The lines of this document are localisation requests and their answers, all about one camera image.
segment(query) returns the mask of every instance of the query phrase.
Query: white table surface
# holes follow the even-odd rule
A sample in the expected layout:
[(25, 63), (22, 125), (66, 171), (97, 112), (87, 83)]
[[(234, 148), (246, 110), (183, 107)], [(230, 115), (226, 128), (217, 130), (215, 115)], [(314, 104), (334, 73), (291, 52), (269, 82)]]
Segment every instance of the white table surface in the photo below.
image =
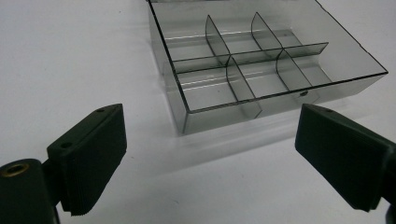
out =
[[(396, 1), (320, 0), (388, 70), (324, 104), (396, 141)], [(84, 217), (63, 224), (385, 223), (353, 210), (294, 149), (299, 111), (178, 136), (143, 0), (0, 0), (0, 164), (123, 103), (127, 154)]]

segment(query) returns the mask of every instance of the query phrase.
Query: clear plastic organizer box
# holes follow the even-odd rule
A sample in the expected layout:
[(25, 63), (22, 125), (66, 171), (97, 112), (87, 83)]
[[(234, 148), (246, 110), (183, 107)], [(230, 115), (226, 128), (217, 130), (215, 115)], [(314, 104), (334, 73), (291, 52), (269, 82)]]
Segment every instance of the clear plastic organizer box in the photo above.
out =
[(357, 94), (388, 71), (316, 0), (148, 0), (181, 133)]

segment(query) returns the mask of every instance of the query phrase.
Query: black clamp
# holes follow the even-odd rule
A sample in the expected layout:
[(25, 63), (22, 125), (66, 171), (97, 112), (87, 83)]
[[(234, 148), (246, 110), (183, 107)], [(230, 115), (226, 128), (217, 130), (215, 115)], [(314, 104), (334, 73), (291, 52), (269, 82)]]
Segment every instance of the black clamp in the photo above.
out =
[(47, 151), (49, 158), (14, 161), (0, 168), (2, 223), (59, 223), (55, 205), (72, 216), (99, 200), (126, 152), (122, 105), (93, 111)]
[[(355, 209), (396, 205), (396, 144), (335, 111), (303, 105), (295, 147)], [(393, 206), (387, 222), (396, 223)]]

